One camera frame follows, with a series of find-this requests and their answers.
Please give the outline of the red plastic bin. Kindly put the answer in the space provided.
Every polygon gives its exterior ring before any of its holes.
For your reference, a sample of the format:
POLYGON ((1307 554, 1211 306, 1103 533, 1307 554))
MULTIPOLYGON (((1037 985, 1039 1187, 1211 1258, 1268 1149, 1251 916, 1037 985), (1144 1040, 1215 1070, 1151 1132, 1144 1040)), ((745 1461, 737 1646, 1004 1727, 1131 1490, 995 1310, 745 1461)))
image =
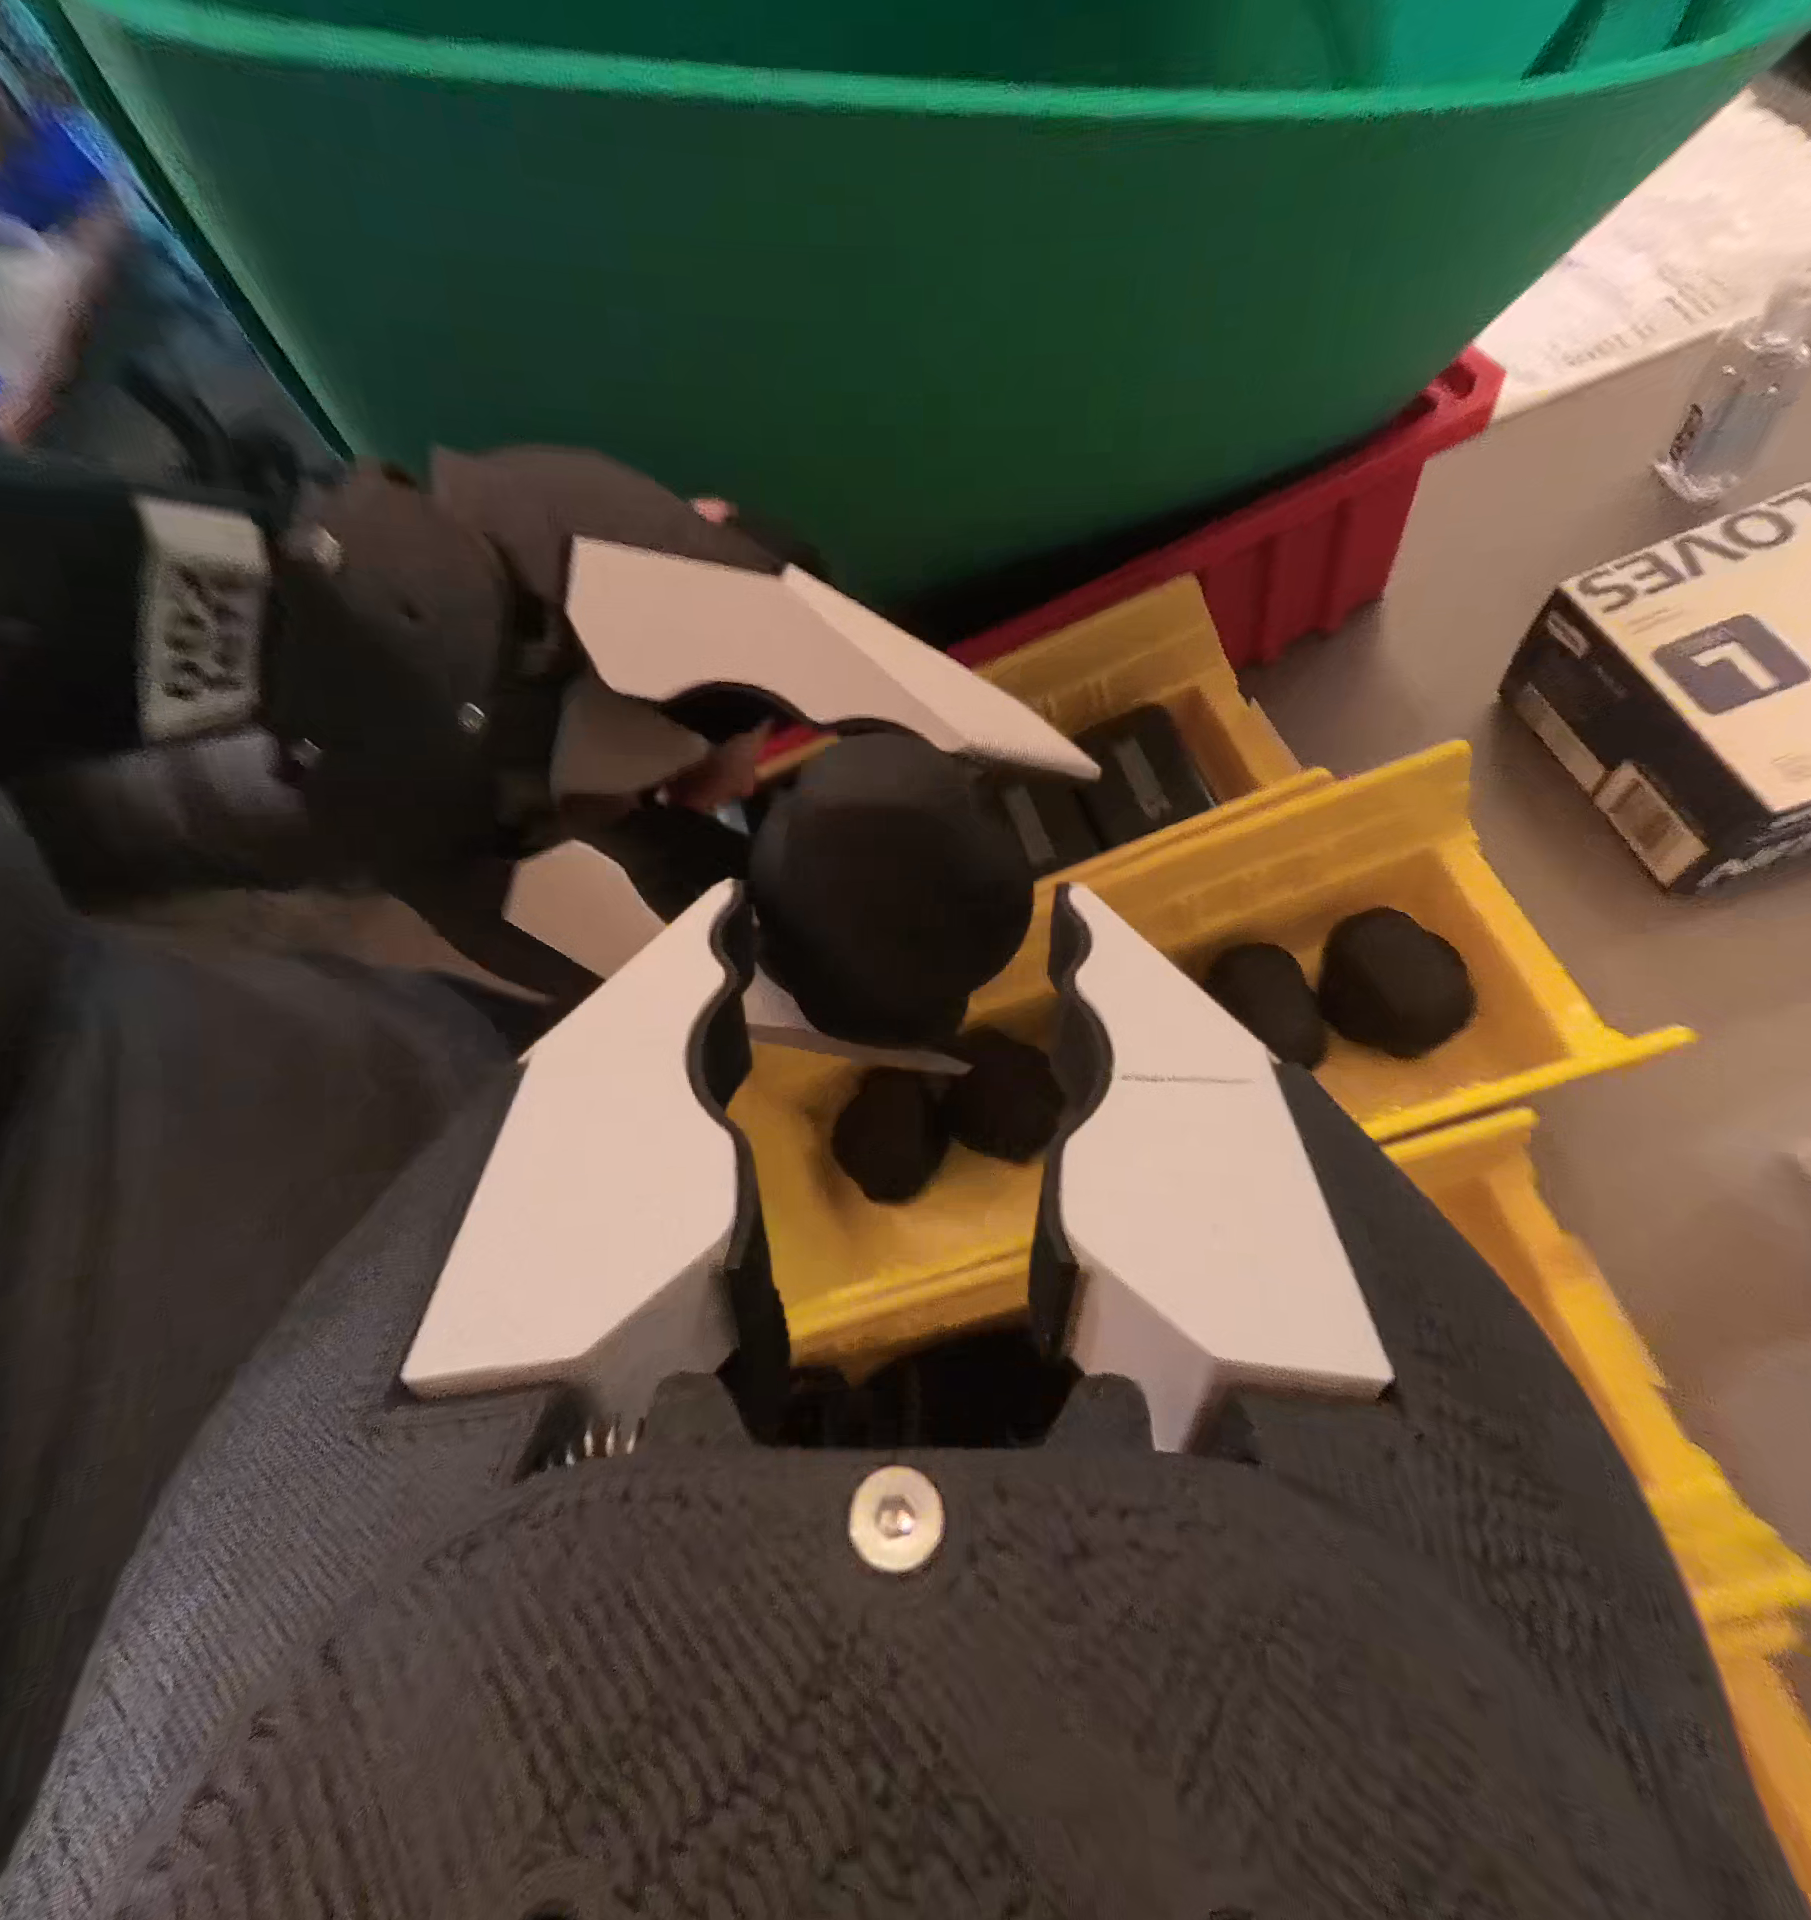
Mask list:
POLYGON ((1501 364, 1467 348, 1384 427, 1266 492, 1010 563, 920 595, 892 620, 983 666, 1191 579, 1228 664, 1268 664, 1302 638, 1332 634, 1384 595, 1424 467, 1490 426, 1505 386, 1501 364))

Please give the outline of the person's dark clothing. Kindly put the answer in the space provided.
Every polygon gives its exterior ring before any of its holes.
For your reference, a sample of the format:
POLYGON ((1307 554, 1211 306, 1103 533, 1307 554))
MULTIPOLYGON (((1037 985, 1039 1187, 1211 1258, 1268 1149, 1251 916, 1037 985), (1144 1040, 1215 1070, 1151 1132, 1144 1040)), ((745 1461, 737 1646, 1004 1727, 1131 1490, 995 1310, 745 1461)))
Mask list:
POLYGON ((510 1056, 442 977, 83 916, 0 792, 0 1870, 206 1412, 510 1056))

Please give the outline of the black zip case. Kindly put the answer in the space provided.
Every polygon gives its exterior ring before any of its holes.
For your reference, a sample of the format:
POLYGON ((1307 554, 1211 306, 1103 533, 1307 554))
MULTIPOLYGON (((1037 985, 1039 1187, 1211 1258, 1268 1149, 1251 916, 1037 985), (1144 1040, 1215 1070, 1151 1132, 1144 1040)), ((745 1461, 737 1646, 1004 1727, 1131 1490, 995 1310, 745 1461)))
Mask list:
POLYGON ((1032 878, 1053 876, 1103 852, 1073 780, 1005 778, 991 785, 991 804, 1010 824, 1032 878))
POLYGON ((1099 778, 1080 791, 1080 799, 1103 852, 1200 818, 1218 804, 1164 706, 1112 715, 1077 732, 1073 743, 1099 767, 1099 778))

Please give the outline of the yellow bin with foam balls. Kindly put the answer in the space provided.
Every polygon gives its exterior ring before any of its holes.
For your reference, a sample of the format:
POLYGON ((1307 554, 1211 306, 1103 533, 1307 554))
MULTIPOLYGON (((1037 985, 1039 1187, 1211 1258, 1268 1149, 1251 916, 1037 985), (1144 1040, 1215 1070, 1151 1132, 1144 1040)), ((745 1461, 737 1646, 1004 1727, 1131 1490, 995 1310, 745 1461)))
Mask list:
MULTIPOLYGON (((1064 878, 1183 973, 1265 940, 1316 974, 1330 929, 1379 906, 1441 935, 1476 996, 1464 1032, 1418 1063, 1334 1040, 1318 1068, 1324 1091, 1380 1143, 1694 1043, 1684 1025, 1630 1035, 1603 1018, 1494 873, 1471 785, 1464 740, 1352 778, 1309 770, 1064 878)), ((1039 1165, 953 1147, 913 1202, 869 1202, 827 1149, 853 1084, 847 1063, 769 1045, 729 1109, 758 1160, 794 1358, 847 1372, 1020 1309, 1039 1193, 1039 1165)))

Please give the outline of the blurred blue and white object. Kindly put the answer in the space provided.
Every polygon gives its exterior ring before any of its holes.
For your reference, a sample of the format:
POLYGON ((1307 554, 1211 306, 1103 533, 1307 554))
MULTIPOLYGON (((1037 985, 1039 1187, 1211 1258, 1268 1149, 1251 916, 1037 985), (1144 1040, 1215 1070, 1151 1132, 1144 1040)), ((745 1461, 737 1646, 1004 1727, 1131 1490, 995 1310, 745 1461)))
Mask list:
POLYGON ((0 442, 134 477, 334 467, 47 4, 0 4, 0 442))

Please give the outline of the clear small bottle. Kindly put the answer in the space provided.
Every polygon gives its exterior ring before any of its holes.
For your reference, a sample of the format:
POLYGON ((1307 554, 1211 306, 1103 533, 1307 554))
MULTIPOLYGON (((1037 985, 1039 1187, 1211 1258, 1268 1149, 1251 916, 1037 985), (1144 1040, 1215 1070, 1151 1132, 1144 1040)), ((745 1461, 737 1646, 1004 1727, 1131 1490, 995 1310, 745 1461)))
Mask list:
POLYGON ((1689 503, 1723 499, 1757 464, 1811 368, 1811 277, 1784 282, 1767 304, 1733 323, 1694 384, 1656 476, 1689 503))

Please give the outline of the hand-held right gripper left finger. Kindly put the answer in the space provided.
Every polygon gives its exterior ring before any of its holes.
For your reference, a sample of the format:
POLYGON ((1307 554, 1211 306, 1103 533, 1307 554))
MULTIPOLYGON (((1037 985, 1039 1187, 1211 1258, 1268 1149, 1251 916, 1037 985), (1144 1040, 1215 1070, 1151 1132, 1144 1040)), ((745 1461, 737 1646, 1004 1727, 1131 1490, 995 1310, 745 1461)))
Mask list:
POLYGON ((637 1427, 712 1372, 773 1438, 792 1347, 747 1136, 752 923, 725 881, 526 1053, 411 1347, 419 1401, 537 1386, 637 1427))

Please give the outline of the yellow bin with black cases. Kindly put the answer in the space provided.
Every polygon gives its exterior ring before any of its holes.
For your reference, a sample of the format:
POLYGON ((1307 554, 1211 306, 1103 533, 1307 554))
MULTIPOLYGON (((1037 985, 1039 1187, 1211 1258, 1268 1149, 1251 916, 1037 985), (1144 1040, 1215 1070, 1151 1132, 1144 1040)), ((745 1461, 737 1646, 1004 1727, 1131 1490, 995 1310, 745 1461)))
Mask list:
MULTIPOLYGON (((1211 818, 1237 819, 1259 808, 1290 804, 1330 780, 1324 767, 1307 767, 1296 758, 1270 717, 1241 689, 1206 597, 1189 575, 1039 636, 1000 660, 977 664, 975 671, 1070 740, 1133 707, 1169 707, 1218 796, 1200 818, 1035 878, 1039 890, 1080 871, 1098 873, 1120 852, 1139 852, 1211 818)), ((1004 824, 991 804, 991 785, 1005 778, 1039 777, 989 777, 989 806, 1004 824)))

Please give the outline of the white and navy glove box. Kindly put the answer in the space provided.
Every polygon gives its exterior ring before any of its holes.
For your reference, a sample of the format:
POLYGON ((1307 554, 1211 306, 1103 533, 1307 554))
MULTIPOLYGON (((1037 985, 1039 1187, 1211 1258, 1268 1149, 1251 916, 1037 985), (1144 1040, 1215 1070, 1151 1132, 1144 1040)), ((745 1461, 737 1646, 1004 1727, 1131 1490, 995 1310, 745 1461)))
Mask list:
POLYGON ((1811 479, 1565 577, 1497 687, 1675 898, 1811 855, 1811 479))

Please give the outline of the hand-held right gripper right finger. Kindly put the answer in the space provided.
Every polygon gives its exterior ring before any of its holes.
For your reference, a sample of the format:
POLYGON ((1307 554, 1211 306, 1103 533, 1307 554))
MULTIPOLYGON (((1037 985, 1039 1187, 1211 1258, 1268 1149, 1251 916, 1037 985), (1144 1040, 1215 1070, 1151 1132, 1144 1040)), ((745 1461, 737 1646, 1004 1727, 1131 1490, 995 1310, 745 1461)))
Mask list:
POLYGON ((1270 1050, 1084 884, 1056 890, 1050 936, 1039 1352, 1136 1387, 1155 1453, 1197 1449, 1241 1391, 1379 1403, 1395 1366, 1270 1050))

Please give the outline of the black foam ball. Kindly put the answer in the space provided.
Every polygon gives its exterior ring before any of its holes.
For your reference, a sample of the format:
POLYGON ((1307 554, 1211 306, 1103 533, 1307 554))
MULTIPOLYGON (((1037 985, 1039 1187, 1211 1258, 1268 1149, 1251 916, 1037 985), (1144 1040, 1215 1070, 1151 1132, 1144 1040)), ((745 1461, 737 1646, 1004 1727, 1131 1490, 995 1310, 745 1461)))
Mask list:
POLYGON ((863 1072, 827 1140, 833 1163, 875 1207, 915 1199, 941 1170, 949 1143, 942 1078, 892 1066, 863 1072))
POLYGON ((1476 1017, 1464 956, 1390 906, 1329 929, 1316 996, 1338 1037, 1403 1063, 1443 1047, 1476 1017))
POLYGON ((1047 1053, 995 1027, 971 1027, 946 1043, 965 1066, 941 1091, 946 1138, 984 1157, 1031 1165, 1062 1123, 1064 1096, 1047 1053))
POLYGON ((1329 1027, 1300 959, 1275 943, 1222 948, 1202 974, 1202 986, 1283 1064, 1320 1068, 1329 1027))
POLYGON ((1035 878, 958 758, 859 732, 801 764, 750 839, 756 959, 822 1035, 945 1050, 1013 959, 1035 878))

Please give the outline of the yellow plastic bin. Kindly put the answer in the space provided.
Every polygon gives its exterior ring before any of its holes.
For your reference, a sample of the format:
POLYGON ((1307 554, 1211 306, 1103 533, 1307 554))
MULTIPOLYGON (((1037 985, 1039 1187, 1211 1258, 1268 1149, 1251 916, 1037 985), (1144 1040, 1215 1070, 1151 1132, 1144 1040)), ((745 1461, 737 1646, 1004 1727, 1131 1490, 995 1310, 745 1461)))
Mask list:
POLYGON ((1811 1910, 1811 1723, 1784 1661, 1804 1643, 1811 1564, 1681 1427, 1658 1364, 1587 1248, 1549 1212, 1506 1109, 1388 1143, 1390 1157, 1533 1312, 1637 1477, 1685 1580, 1735 1735, 1811 1910))

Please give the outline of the green plastic tub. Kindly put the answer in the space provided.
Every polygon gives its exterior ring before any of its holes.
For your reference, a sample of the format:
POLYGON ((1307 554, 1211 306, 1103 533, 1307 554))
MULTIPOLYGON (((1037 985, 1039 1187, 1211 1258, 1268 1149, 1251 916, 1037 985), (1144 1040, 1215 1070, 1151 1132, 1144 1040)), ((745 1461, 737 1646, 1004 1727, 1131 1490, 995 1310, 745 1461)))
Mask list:
POLYGON ((1397 420, 1811 4, 1512 79, 1053 85, 1013 4, 40 4, 362 456, 584 445, 907 599, 1397 420))

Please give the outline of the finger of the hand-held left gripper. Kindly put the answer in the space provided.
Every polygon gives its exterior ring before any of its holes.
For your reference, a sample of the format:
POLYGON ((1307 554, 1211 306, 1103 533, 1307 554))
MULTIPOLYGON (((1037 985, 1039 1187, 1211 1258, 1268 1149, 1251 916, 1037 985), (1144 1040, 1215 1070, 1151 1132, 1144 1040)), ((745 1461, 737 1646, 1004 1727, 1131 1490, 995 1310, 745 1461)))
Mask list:
MULTIPOLYGON (((620 973, 667 926, 667 919, 644 902, 629 873, 607 852, 579 839, 567 839, 516 863, 504 919, 601 980, 620 973)), ((843 1058, 865 1068, 932 1075, 970 1070, 949 1050, 857 1043, 827 1035, 802 1017, 787 989, 764 974, 756 974, 745 989, 742 1012, 752 1043, 843 1058)))
POLYGON ((664 707, 703 689, 742 689, 822 732, 890 728, 945 755, 1099 778, 1035 709, 796 566, 576 540, 566 614, 590 670, 558 709, 558 796, 642 792, 691 770, 703 735, 664 707))

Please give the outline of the white paper sheet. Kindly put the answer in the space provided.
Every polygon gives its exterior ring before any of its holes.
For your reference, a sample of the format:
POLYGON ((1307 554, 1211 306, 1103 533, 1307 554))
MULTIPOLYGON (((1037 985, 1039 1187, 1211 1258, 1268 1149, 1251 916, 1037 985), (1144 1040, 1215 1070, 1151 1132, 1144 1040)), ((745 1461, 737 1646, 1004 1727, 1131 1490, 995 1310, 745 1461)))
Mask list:
POLYGON ((1763 74, 1476 339, 1512 420, 1706 341, 1811 269, 1811 94, 1763 74))

